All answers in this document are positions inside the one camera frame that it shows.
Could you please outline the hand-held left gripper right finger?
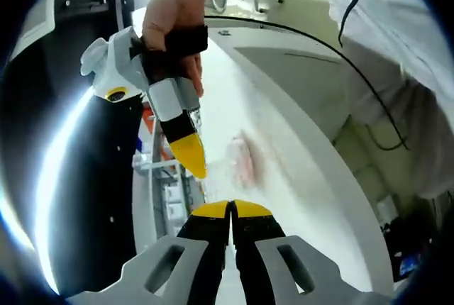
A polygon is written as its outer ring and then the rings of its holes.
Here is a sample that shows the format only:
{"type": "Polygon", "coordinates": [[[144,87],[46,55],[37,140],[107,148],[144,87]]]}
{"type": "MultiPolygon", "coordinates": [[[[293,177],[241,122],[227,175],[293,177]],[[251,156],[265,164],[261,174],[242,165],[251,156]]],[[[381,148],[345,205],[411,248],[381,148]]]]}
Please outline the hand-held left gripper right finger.
{"type": "Polygon", "coordinates": [[[230,203],[236,266],[247,304],[388,304],[342,280],[337,264],[298,236],[287,236],[265,207],[230,203]]]}

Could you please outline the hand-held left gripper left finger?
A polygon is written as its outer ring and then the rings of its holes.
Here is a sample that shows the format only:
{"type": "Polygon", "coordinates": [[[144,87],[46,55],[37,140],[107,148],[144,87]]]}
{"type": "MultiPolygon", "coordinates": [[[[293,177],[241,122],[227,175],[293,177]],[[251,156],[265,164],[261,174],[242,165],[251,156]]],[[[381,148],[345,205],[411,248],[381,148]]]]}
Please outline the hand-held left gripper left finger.
{"type": "Polygon", "coordinates": [[[215,304],[228,245],[228,201],[203,204],[176,236],[160,238],[126,262],[118,281],[68,304],[215,304]]]}

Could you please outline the person's right hand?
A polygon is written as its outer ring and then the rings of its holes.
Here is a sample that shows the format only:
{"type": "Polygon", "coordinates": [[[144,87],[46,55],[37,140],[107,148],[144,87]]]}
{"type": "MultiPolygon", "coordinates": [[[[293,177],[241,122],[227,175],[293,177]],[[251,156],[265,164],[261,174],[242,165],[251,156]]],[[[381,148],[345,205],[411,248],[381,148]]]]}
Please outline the person's right hand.
{"type": "Polygon", "coordinates": [[[150,0],[143,20],[143,38],[150,50],[166,50],[165,36],[204,24],[205,0],[150,0]]]}

